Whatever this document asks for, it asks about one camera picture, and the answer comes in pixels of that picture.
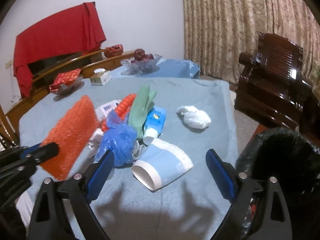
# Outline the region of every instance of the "white crumpled plastic bag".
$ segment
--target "white crumpled plastic bag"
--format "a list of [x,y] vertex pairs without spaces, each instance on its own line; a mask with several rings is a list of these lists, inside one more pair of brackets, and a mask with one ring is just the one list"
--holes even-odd
[[180,106],[177,114],[183,115],[183,122],[192,128],[205,129],[211,124],[208,114],[195,106]]

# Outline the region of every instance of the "metal screw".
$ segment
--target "metal screw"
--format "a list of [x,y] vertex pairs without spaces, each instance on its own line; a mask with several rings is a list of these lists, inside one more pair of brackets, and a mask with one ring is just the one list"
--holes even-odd
[[240,172],[240,173],[239,173],[239,177],[240,177],[241,179],[246,179],[248,176],[247,176],[247,174],[245,174],[244,172]]
[[43,181],[44,184],[49,184],[50,182],[51,182],[51,178],[46,178]]
[[277,183],[277,178],[275,178],[275,177],[270,177],[270,181],[272,182],[272,183]]
[[82,174],[81,173],[76,173],[75,175],[73,175],[73,178],[76,180],[79,180],[82,178]]

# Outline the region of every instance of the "bowl with red packages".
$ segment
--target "bowl with red packages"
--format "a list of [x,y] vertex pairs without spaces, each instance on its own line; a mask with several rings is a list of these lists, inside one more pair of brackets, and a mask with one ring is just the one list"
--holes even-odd
[[53,84],[49,86],[50,93],[55,95],[68,95],[82,83],[81,68],[59,73]]
[[127,68],[121,75],[144,75],[158,71],[157,66],[162,56],[158,54],[146,54],[143,49],[136,49],[134,57],[123,59],[120,63]]

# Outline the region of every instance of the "dark wooden armchair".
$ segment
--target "dark wooden armchair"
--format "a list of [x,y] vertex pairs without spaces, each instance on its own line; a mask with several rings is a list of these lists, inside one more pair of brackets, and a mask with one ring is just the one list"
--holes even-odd
[[244,70],[235,108],[272,127],[295,129],[311,82],[301,74],[303,49],[275,34],[259,33],[257,53],[241,53]]

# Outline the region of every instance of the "blue gripper pad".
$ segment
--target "blue gripper pad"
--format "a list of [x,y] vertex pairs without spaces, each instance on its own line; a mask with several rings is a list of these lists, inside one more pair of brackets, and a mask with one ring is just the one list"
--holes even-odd
[[24,151],[21,153],[20,158],[23,159],[24,157],[27,156],[27,154],[29,154],[29,153],[35,151],[36,149],[38,149],[38,148],[40,147],[40,144],[41,144],[41,143],[38,143],[38,144],[33,145],[33,146],[31,146],[30,148],[24,150]]
[[235,169],[230,163],[223,162],[213,149],[207,151],[205,162],[223,198],[232,203],[237,191]]
[[87,171],[84,173],[87,184],[87,195],[85,199],[87,203],[96,200],[102,190],[104,183],[106,182],[114,164],[114,154],[108,150],[98,163],[91,164]]

